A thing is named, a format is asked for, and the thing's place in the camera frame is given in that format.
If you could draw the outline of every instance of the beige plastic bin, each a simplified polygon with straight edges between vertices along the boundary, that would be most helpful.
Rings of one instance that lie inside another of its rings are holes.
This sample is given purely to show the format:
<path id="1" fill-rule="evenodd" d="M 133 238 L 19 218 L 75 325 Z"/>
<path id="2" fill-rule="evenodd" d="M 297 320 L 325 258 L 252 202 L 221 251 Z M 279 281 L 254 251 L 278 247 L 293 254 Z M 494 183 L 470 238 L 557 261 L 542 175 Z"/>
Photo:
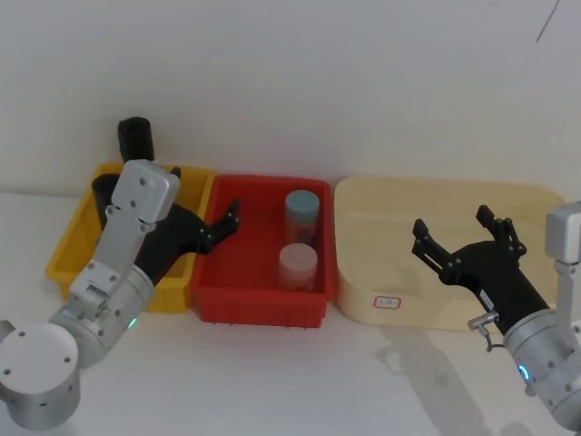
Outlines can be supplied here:
<path id="1" fill-rule="evenodd" d="M 556 272 L 545 256 L 545 216 L 563 200 L 530 185 L 351 176 L 335 188 L 335 234 L 340 272 L 338 306 L 369 324 L 467 331 L 483 313 L 473 294 L 445 286 L 411 253 L 412 228 L 422 218 L 450 252 L 491 239 L 476 220 L 481 204 L 513 219 L 527 246 L 521 269 L 549 305 Z"/>

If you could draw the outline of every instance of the plastic bin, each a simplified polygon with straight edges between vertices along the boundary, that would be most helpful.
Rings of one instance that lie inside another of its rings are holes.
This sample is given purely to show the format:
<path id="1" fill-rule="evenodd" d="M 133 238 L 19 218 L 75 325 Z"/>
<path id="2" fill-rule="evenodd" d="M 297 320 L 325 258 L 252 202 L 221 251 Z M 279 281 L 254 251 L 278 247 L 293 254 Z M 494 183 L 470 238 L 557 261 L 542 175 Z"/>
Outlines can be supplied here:
<path id="1" fill-rule="evenodd" d="M 481 204 L 513 219 L 527 246 L 521 269 L 554 306 L 557 276 L 545 256 L 545 217 L 562 202 L 548 189 L 522 184 L 348 177 L 335 189 L 338 306 L 369 324 L 467 331 L 467 321 L 484 309 L 469 290 L 442 284 L 411 253 L 411 231 L 422 218 L 450 252 L 489 240 L 476 220 Z"/>
<path id="2" fill-rule="evenodd" d="M 165 166 L 168 169 L 172 168 L 172 165 Z M 122 163 L 102 164 L 93 174 L 91 181 L 101 174 L 120 173 L 122 168 Z M 183 166 L 181 168 L 182 187 L 176 202 L 203 218 L 212 189 L 214 173 L 205 169 Z M 89 183 L 73 219 L 46 266 L 46 276 L 58 282 L 63 298 L 67 298 L 69 286 L 91 259 L 100 235 L 101 225 Z M 148 306 L 150 312 L 177 313 L 185 312 L 189 308 L 191 302 L 189 283 L 194 259 L 194 253 L 180 257 L 157 284 Z"/>
<path id="3" fill-rule="evenodd" d="M 296 189 L 320 198 L 313 248 L 319 262 L 313 292 L 282 290 L 279 253 L 284 246 L 284 207 Z M 241 201 L 240 230 L 196 262 L 192 292 L 205 322 L 320 327 L 336 283 L 331 195 L 317 180 L 254 175 L 216 178 L 207 219 L 218 218 L 230 202 Z"/>

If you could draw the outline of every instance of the metal bracket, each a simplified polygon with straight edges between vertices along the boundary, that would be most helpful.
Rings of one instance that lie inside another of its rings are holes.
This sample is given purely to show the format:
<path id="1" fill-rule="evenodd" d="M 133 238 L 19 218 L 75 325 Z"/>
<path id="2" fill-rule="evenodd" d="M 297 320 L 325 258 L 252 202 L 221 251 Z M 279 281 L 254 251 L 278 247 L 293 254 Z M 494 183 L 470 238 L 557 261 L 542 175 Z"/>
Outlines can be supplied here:
<path id="1" fill-rule="evenodd" d="M 70 288 L 70 303 L 81 305 L 79 312 L 98 318 L 106 311 L 107 300 L 131 270 L 146 234 L 167 216 L 179 189 L 180 179 L 155 163 L 125 164 L 93 258 Z"/>
<path id="2" fill-rule="evenodd" d="M 496 321 L 498 321 L 497 311 L 487 312 L 484 315 L 477 316 L 468 321 L 468 328 L 471 331 L 478 330 L 478 332 L 487 340 L 487 352 L 491 352 L 494 348 L 494 345 L 492 345 L 492 341 L 490 340 L 490 332 L 487 329 L 487 324 Z"/>

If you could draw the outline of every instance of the red sticker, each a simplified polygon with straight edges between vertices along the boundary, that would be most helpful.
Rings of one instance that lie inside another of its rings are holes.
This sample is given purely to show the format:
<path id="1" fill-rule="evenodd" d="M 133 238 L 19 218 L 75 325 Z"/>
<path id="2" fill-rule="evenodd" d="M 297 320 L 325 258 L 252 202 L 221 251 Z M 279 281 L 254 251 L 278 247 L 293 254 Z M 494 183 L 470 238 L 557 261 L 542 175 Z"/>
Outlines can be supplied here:
<path id="1" fill-rule="evenodd" d="M 375 297 L 373 306 L 378 309 L 399 309 L 399 306 L 401 306 L 401 299 L 388 296 Z"/>

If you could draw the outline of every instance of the cable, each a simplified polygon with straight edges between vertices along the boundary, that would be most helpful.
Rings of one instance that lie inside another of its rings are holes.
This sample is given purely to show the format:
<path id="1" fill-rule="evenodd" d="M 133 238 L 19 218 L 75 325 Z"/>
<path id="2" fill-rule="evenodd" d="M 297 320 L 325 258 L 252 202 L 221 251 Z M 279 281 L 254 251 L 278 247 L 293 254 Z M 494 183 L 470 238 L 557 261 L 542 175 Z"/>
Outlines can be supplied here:
<path id="1" fill-rule="evenodd" d="M 492 352 L 493 348 L 506 348 L 502 343 L 492 343 L 490 334 L 485 334 L 484 337 L 487 340 L 487 352 Z"/>

